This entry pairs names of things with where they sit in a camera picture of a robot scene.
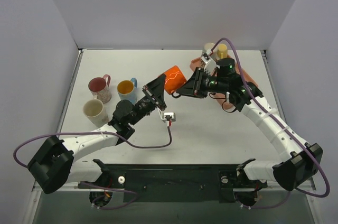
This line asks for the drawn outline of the seashell coral mug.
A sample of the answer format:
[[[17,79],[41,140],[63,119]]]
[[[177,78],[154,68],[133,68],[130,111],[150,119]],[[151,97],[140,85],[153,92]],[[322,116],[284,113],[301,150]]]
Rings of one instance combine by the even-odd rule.
[[[214,55],[213,48],[214,48],[214,43],[211,43],[211,42],[206,43],[203,47],[202,54],[209,56],[209,57]]]

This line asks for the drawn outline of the pink floral mug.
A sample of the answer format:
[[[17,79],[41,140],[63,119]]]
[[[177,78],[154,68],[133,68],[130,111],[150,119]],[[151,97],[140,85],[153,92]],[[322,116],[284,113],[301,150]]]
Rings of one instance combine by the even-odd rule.
[[[110,75],[105,74],[103,77],[91,79],[88,83],[88,88],[92,95],[104,104],[111,100],[111,92],[109,90],[110,81]]]

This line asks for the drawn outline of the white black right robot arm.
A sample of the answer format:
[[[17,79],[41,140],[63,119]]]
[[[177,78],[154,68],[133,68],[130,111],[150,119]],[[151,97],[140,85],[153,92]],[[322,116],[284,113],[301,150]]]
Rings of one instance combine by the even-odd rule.
[[[255,180],[276,181],[285,190],[292,191],[317,173],[322,148],[298,137],[271,108],[262,92],[252,82],[242,81],[234,59],[216,62],[214,73],[197,67],[176,92],[193,98],[205,98],[208,94],[228,95],[235,109],[248,117],[273,145],[281,161],[246,161],[239,165],[236,173],[239,185],[249,186]]]

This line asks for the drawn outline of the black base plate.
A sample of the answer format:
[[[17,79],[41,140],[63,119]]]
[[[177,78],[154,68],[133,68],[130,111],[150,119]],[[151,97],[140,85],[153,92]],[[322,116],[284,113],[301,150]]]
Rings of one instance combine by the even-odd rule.
[[[122,197],[123,203],[204,202],[254,203],[266,182],[237,175],[235,164],[105,164],[95,159],[102,174],[93,184],[108,188],[91,192],[90,202],[100,207]]]

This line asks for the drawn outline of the orange mug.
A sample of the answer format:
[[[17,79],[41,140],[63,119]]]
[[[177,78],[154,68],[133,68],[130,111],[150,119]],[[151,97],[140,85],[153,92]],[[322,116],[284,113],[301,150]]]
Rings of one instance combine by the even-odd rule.
[[[171,95],[178,88],[183,86],[187,79],[183,75],[182,71],[178,66],[173,66],[164,72],[165,74],[165,83],[164,90]]]

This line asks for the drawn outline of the blue butterfly mug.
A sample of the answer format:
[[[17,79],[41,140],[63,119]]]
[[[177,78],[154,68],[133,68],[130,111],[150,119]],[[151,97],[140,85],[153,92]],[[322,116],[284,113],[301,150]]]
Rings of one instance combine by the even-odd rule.
[[[137,93],[136,93],[137,85],[138,82],[136,78],[121,81],[117,85],[117,92],[120,100],[128,100],[132,104],[137,103]]]

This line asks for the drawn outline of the cream dragon pattern mug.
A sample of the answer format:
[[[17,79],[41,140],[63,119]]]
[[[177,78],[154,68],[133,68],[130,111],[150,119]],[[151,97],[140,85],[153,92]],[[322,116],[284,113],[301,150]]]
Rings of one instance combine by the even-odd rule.
[[[97,127],[109,122],[109,117],[102,101],[92,99],[87,101],[82,109],[84,115]]]

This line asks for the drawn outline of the yellow mug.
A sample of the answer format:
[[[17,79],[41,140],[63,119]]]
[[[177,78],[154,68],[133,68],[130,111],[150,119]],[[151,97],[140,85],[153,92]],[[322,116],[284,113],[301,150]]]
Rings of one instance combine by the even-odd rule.
[[[223,43],[218,44],[217,56],[219,59],[224,59],[228,57],[228,47],[225,44]]]

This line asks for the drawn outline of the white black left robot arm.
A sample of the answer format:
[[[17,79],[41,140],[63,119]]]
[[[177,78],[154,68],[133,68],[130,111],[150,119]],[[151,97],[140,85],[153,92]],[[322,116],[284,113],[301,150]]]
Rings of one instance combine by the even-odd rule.
[[[79,159],[105,147],[126,142],[134,133],[132,126],[155,109],[165,110],[165,74],[143,87],[144,97],[132,104],[121,100],[116,105],[112,120],[88,133],[75,133],[70,138],[46,138],[28,163],[28,170],[46,194],[53,193],[68,182],[82,179],[71,174],[72,165]]]

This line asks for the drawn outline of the pink plastic tray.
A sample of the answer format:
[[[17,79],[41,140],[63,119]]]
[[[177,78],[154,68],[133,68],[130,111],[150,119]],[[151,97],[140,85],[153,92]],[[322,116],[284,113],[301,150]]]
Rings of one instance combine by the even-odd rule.
[[[197,67],[202,67],[204,68],[204,62],[202,61],[202,59],[200,57],[197,57],[196,59],[193,59],[190,63],[190,68],[192,71],[195,70],[195,68]],[[258,84],[253,80],[253,78],[243,69],[243,75],[245,77],[245,80],[247,82],[252,82],[256,87],[258,87]],[[217,102],[221,105],[222,108],[224,108],[225,110],[231,110],[233,108],[233,104],[231,104],[230,102],[225,101],[224,99],[224,95],[222,94],[217,94],[215,96],[217,99]]]

